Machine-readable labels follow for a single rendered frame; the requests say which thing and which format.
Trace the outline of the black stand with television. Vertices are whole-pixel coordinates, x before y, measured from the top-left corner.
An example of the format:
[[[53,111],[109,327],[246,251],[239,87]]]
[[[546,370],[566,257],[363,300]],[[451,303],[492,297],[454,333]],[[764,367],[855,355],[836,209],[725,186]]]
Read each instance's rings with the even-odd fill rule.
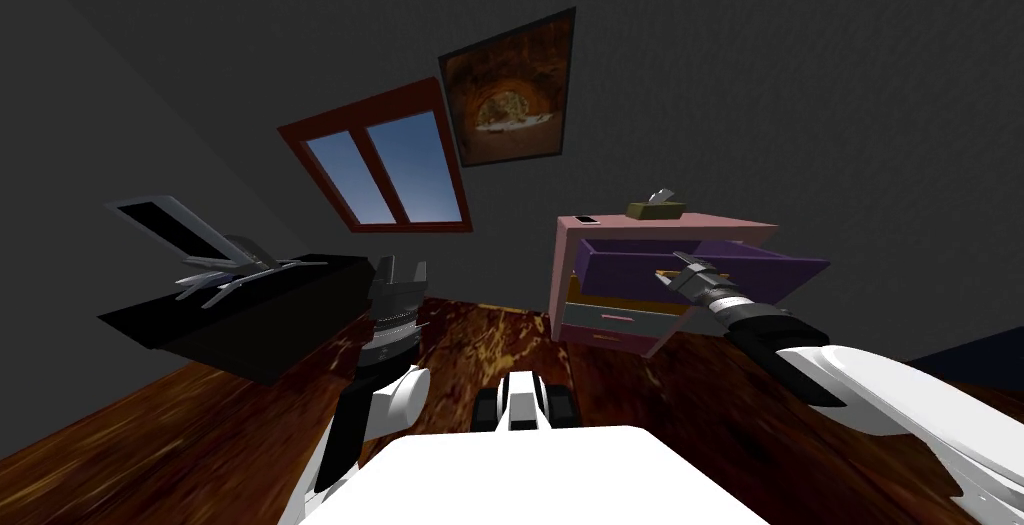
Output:
[[[369,308],[374,268],[366,257],[278,259],[169,195],[106,206],[195,271],[179,280],[179,293],[101,315],[146,349],[272,385]]]

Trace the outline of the red framed window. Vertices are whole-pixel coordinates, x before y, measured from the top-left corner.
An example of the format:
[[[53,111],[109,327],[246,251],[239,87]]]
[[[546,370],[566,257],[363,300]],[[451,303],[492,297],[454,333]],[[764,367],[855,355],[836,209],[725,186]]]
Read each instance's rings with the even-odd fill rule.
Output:
[[[442,88],[428,77],[279,127],[353,233],[469,233]]]

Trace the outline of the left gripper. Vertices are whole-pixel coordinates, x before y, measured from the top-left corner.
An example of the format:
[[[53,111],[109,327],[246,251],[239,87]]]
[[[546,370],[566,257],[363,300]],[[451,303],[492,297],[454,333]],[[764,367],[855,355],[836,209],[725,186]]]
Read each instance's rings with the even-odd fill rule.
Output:
[[[375,281],[369,289],[371,318],[392,318],[416,314],[427,289],[427,262],[416,265],[413,282],[394,282],[395,256],[383,256],[378,261]]]

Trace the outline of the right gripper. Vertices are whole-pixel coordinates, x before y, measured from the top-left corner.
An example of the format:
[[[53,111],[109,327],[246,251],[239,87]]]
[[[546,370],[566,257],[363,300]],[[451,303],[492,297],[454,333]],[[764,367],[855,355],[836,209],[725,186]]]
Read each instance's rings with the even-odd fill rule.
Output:
[[[699,257],[681,251],[674,251],[686,267],[679,271],[656,270],[655,276],[667,287],[682,295],[688,301],[705,301],[714,290],[723,289],[725,279],[716,268],[702,262]]]

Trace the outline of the dark framed brown picture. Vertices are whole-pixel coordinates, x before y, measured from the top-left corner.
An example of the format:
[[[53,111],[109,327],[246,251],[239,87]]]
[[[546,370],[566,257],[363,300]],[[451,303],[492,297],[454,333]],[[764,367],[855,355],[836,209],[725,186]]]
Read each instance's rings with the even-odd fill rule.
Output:
[[[563,152],[575,18],[569,7],[439,57],[462,166]]]

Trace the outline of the pink nightstand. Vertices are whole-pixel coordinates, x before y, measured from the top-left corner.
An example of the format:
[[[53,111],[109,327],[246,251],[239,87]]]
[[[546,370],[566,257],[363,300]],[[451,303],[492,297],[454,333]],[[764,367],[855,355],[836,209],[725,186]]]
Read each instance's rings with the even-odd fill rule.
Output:
[[[588,224],[575,217],[557,219],[548,306],[551,338],[554,341],[607,348],[643,357],[651,357],[662,349],[691,319],[692,313],[686,306],[678,303],[585,295],[575,275],[580,240],[733,240],[760,246],[778,230],[773,224],[701,213],[684,213],[680,219],[660,221],[638,221],[626,215],[596,215],[592,221]],[[573,326],[562,331],[561,322],[567,303],[672,314],[680,319],[660,338]]]

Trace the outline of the olive tissue box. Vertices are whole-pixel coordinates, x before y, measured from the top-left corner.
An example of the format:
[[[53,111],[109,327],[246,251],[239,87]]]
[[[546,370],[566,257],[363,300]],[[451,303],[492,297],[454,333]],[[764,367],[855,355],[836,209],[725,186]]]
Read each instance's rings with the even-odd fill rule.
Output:
[[[687,211],[687,204],[674,201],[675,192],[664,188],[644,202],[634,202],[627,206],[626,217],[638,221],[660,221],[680,219]]]

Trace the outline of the grey drawer front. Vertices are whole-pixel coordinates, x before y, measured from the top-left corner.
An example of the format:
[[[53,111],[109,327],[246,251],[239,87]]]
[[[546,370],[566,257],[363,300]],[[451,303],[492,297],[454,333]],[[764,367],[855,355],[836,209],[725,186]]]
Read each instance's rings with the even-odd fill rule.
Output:
[[[564,306],[561,330],[567,331],[569,326],[573,326],[660,338],[679,319],[679,316],[672,314],[567,303]]]

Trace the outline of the purple drawer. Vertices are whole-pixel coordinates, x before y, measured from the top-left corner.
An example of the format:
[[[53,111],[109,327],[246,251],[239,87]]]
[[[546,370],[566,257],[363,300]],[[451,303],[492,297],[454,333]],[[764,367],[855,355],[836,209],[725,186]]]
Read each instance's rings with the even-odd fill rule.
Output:
[[[580,240],[575,276],[585,295],[686,304],[655,277],[685,267],[676,251],[698,257],[755,302],[777,304],[830,263],[790,257],[733,240]]]

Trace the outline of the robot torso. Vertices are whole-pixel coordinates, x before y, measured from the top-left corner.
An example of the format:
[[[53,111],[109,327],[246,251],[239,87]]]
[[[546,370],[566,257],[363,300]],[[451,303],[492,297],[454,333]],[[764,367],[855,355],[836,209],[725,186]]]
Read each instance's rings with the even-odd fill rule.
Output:
[[[297,525],[768,525],[644,429],[532,418],[400,437]]]

